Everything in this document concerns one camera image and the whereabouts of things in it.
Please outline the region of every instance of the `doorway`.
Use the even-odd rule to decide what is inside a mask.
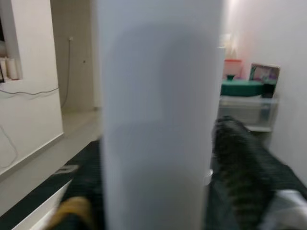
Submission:
[[[50,0],[63,128],[96,118],[91,0]]]

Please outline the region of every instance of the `floor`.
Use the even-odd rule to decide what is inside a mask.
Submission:
[[[63,115],[63,128],[65,137],[51,148],[47,149],[48,154],[61,152],[67,160],[74,157],[91,141],[101,135],[102,126],[99,122],[99,111],[83,113],[68,113]],[[49,201],[44,202],[41,207],[27,216],[13,230],[42,230],[54,211],[62,191],[53,195]]]
[[[82,126],[88,124],[90,121],[98,119],[98,114],[98,110],[86,112],[64,112],[62,114],[62,120],[65,135],[70,135]]]

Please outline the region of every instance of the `white bottle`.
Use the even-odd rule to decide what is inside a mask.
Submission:
[[[6,68],[6,58],[5,57],[1,57],[0,58],[0,67],[2,70],[2,75],[3,75],[3,79],[6,81],[8,80],[8,75],[7,75],[7,68]]]
[[[7,66],[8,77],[12,80],[18,80],[19,78],[17,74],[15,59],[13,58],[6,59],[6,66]]]

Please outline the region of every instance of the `tiled floor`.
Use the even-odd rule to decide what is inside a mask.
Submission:
[[[56,156],[54,152],[64,155],[68,161],[82,150],[91,141],[96,140],[101,135],[101,124],[99,122],[99,112],[91,111],[86,113],[70,113],[63,116],[63,127],[65,137],[57,144],[47,149],[48,154]],[[52,201],[47,208],[34,211],[24,219],[13,230],[42,230],[49,220],[57,201]]]

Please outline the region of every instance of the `yellow object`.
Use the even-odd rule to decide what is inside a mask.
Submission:
[[[52,230],[69,214],[77,215],[91,230],[98,230],[93,220],[91,203],[84,197],[76,196],[64,201],[52,216],[45,230]]]

